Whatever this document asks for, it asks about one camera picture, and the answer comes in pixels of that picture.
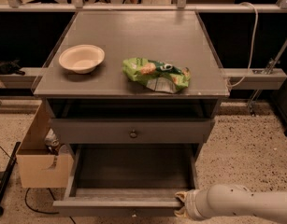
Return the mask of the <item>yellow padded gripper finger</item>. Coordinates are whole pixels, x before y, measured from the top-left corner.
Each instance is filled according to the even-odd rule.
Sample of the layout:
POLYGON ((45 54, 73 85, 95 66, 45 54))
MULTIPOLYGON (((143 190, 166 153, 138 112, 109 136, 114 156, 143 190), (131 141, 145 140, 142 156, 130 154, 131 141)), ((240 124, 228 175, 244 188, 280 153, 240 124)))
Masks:
POLYGON ((182 207, 180 210, 175 210, 174 215, 180 218, 190 218, 185 207, 182 207))
POLYGON ((188 191, 178 191, 175 193, 175 197, 178 198, 183 203, 186 203, 189 200, 189 192, 188 191))

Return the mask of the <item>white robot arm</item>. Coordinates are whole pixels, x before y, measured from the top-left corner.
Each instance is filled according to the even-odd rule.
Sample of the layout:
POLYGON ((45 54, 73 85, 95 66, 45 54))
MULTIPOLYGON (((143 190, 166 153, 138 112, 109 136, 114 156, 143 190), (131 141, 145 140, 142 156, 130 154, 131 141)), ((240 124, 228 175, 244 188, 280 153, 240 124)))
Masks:
POLYGON ((179 191, 182 207, 176 217, 206 220, 212 217, 259 217, 287 224, 287 192, 252 192, 241 185, 217 184, 208 189, 179 191))

